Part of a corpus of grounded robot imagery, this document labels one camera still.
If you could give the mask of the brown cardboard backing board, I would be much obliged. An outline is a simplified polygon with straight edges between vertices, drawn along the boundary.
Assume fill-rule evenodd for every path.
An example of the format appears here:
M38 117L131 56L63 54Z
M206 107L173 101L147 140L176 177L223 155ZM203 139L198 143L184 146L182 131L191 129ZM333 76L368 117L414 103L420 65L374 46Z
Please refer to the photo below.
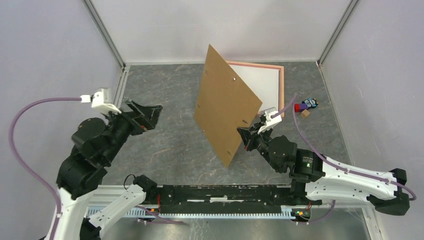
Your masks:
M223 57L208 46L194 120L225 167L232 162L242 138L263 102Z

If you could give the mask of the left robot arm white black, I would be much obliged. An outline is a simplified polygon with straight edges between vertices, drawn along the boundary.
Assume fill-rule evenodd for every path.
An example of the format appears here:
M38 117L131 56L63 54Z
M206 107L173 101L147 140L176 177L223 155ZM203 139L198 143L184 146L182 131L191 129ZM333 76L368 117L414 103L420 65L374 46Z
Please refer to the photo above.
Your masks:
M142 106L132 100L126 105L130 111L110 111L104 119L84 120L72 135L73 148L56 179L60 203L47 239L100 240L136 205L157 200L157 184L140 175L103 210L86 216L90 200L124 143L130 136L153 130L163 110L161 105Z

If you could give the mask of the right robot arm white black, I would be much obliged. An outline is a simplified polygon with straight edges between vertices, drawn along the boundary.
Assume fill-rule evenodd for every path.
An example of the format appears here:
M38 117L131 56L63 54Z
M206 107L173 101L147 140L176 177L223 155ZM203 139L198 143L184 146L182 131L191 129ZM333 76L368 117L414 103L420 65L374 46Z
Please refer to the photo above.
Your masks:
M277 173L291 179L289 199L304 201L347 201L371 204L377 212L404 216L410 209L405 193L406 171L395 168L374 171L339 162L312 150L298 148L284 135L271 137L272 130L261 132L261 123L238 127L244 149L256 150Z

